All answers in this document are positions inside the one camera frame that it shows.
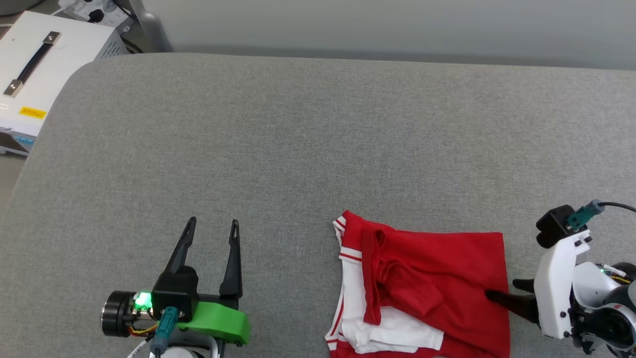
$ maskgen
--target gray fabric surface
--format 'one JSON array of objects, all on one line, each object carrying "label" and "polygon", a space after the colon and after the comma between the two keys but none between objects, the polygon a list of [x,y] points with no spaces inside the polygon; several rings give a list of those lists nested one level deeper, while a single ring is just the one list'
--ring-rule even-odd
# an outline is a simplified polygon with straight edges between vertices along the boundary
[{"label": "gray fabric surface", "polygon": [[[636,73],[153,54],[80,69],[0,226],[1,356],[125,357],[113,290],[150,289],[188,217],[199,291],[218,290],[233,218],[252,325],[231,357],[327,357],[345,209],[400,229],[501,231],[534,275],[535,221],[636,204]],[[591,223],[586,260],[636,262],[634,215]],[[511,317],[512,357],[583,356]],[[596,357],[609,357],[605,350]]]}]

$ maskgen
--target floor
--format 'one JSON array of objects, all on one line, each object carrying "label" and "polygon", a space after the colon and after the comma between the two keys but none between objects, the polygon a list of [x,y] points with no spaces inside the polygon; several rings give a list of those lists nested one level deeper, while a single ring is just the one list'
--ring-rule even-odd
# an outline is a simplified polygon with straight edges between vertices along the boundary
[{"label": "floor", "polygon": [[[27,7],[36,3],[36,0],[14,0],[14,1],[0,1],[0,14],[18,12],[26,9]],[[130,5],[127,1],[119,0],[118,4],[130,9]],[[57,0],[46,0],[42,4],[33,8],[31,11],[39,13],[53,13],[59,9]],[[18,17],[3,17],[0,18],[1,24],[12,24]],[[0,38],[4,36],[8,30],[7,27],[0,27]],[[139,46],[144,52],[151,52],[151,47],[147,41],[144,32],[139,24],[132,26],[131,31],[124,37],[129,39],[132,43]],[[13,192],[13,188],[18,180],[22,167],[25,164],[25,157],[21,155],[4,154],[0,155],[0,217],[2,217],[6,206]]]}]

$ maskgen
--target red and white garment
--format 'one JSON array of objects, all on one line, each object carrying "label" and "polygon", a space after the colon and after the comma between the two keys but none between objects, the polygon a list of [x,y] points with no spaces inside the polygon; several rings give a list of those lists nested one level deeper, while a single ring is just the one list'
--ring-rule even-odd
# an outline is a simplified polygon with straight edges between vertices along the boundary
[{"label": "red and white garment", "polygon": [[[484,295],[486,289],[508,291],[501,233],[397,231],[348,211],[342,219],[335,223],[344,232],[340,258],[362,259],[363,322],[382,327],[385,308],[393,307],[444,332],[439,350],[382,351],[365,358],[509,357],[508,312]],[[342,307],[347,306],[345,292],[327,336],[332,358],[359,355],[339,333]]]},{"label": "red and white garment", "polygon": [[338,339],[344,339],[355,353],[367,354],[381,351],[415,353],[419,347],[438,350],[444,333],[394,307],[381,307],[382,322],[379,325],[363,321],[366,310],[362,272],[362,252],[342,246],[344,217],[333,222],[336,238],[341,244],[342,287],[338,311],[326,339],[330,348]]}]

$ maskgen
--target red stripe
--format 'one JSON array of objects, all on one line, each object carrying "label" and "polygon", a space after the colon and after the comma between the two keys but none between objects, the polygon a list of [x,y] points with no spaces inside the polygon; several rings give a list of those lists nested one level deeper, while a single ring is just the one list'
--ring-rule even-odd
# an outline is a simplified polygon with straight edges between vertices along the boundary
[{"label": "red stripe", "polygon": [[336,329],[338,329],[338,324],[340,323],[340,319],[342,318],[342,310],[345,307],[345,298],[342,298],[342,302],[340,303],[340,311],[338,312],[338,318],[336,319],[336,324],[333,325],[333,331],[331,331],[330,336],[333,336],[336,333]]},{"label": "red stripe", "polygon": [[340,253],[340,256],[347,257],[347,258],[349,258],[349,259],[353,259],[353,260],[356,260],[356,261],[362,261],[362,259],[361,259],[361,258],[359,258],[359,257],[355,257],[355,256],[351,256],[351,255],[343,254],[343,253]]}]

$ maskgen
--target sticker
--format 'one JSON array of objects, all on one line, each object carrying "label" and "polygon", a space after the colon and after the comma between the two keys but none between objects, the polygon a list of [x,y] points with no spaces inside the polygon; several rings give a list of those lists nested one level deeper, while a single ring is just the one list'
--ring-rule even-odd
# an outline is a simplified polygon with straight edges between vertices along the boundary
[{"label": "sticker", "polygon": [[34,108],[22,107],[20,110],[21,115],[27,115],[29,117],[44,119],[46,117],[46,112],[41,110],[36,110]]}]

